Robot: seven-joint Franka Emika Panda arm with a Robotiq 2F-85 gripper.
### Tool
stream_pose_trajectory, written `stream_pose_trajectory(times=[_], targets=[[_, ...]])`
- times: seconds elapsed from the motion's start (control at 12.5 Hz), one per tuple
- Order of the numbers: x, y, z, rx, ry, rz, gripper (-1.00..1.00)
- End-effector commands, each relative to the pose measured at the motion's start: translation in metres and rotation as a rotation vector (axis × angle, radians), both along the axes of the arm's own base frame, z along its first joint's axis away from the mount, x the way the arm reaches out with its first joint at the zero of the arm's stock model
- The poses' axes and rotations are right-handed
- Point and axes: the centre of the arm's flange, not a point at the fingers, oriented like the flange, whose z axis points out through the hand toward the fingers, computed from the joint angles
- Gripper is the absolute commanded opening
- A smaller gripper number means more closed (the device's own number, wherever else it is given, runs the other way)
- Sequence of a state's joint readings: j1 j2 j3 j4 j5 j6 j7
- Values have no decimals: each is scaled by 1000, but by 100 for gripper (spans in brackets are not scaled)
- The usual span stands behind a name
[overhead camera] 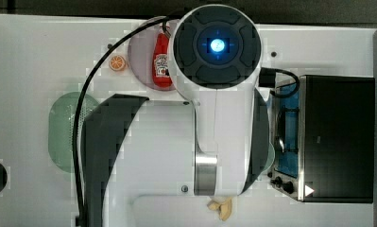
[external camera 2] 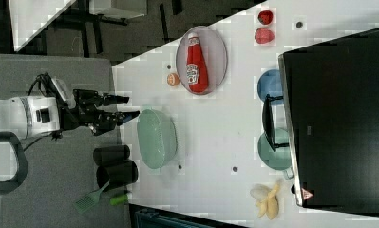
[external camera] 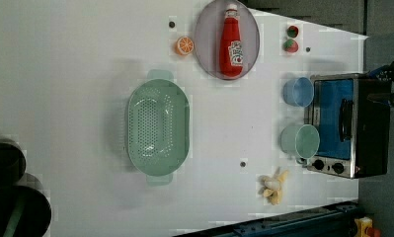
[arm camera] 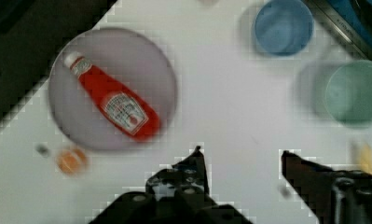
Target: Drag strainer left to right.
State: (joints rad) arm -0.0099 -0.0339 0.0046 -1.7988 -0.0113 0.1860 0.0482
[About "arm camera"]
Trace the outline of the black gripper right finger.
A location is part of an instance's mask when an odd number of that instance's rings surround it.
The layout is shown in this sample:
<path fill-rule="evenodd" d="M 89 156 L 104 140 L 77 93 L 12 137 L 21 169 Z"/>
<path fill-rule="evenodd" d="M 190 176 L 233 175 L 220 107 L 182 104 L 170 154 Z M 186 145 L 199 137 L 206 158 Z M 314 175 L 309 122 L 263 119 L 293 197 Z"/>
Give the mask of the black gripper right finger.
<path fill-rule="evenodd" d="M 372 175 L 338 170 L 306 161 L 288 150 L 282 175 L 319 224 L 372 224 Z"/>

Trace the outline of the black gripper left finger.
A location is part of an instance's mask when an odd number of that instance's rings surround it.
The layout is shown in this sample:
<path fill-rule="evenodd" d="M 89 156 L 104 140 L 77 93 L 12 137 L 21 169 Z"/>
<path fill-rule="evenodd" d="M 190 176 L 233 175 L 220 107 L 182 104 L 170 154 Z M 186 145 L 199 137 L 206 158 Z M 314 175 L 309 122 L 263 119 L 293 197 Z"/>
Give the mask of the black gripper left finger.
<path fill-rule="evenodd" d="M 149 177 L 145 190 L 120 195 L 89 224 L 253 224 L 230 204 L 209 196 L 205 159 L 196 147 Z"/>

